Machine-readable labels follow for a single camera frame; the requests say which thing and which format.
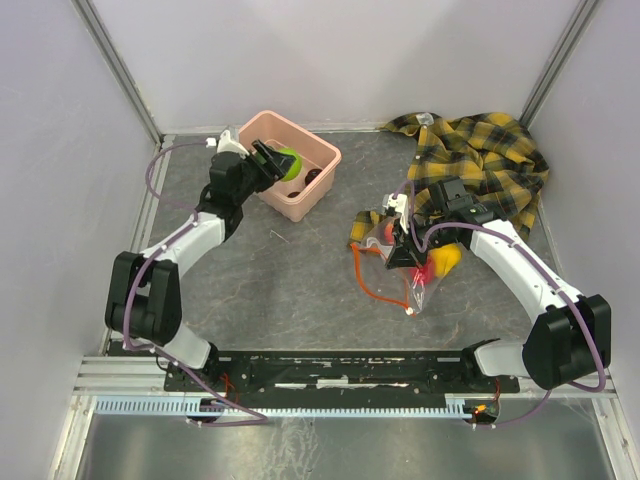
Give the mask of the clear zip top bag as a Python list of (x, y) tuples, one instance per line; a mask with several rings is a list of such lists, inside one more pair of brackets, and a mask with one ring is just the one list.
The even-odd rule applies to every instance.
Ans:
[[(414, 285), (410, 273), (412, 268), (389, 270), (385, 267), (392, 248), (392, 245), (381, 240), (382, 229), (387, 223), (393, 223), (395, 227), (397, 220), (384, 220), (367, 233), (362, 241), (350, 245), (355, 278), (360, 289), (369, 297), (398, 306), (408, 316), (415, 316), (424, 309), (440, 279), (435, 276), (428, 285)], [(430, 256), (427, 256), (426, 264), (434, 267)]]

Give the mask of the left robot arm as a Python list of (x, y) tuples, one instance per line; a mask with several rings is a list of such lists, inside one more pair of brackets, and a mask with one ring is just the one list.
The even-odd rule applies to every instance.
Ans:
[(221, 246), (243, 219), (254, 194), (301, 172), (297, 154), (261, 140), (249, 148), (223, 131), (200, 141), (214, 149), (209, 181), (186, 222), (157, 244), (116, 256), (106, 301), (105, 324), (123, 336), (130, 351), (154, 351), (187, 368), (187, 379), (209, 390), (221, 378), (216, 347), (183, 321), (181, 279), (209, 251)]

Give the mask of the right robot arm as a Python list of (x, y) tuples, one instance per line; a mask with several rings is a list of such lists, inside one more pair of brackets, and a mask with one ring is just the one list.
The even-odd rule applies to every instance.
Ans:
[(606, 386), (611, 360), (611, 307), (585, 296), (547, 266), (498, 208), (478, 200), (458, 177), (429, 185), (435, 216), (414, 223), (415, 195), (401, 189), (383, 199), (393, 220), (389, 269), (418, 267), (437, 248), (460, 244), (488, 265), (532, 322), (525, 342), (487, 340), (467, 350), (458, 368), (467, 389), (481, 391), (495, 377), (531, 379), (544, 390), (570, 385), (587, 392)]

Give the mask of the green fake apple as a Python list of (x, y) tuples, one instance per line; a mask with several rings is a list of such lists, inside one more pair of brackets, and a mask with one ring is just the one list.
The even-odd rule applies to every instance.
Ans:
[(298, 152), (292, 148), (281, 148), (278, 152), (286, 157), (285, 166), (287, 167), (287, 172), (281, 181), (290, 182), (300, 174), (302, 170), (302, 158)]

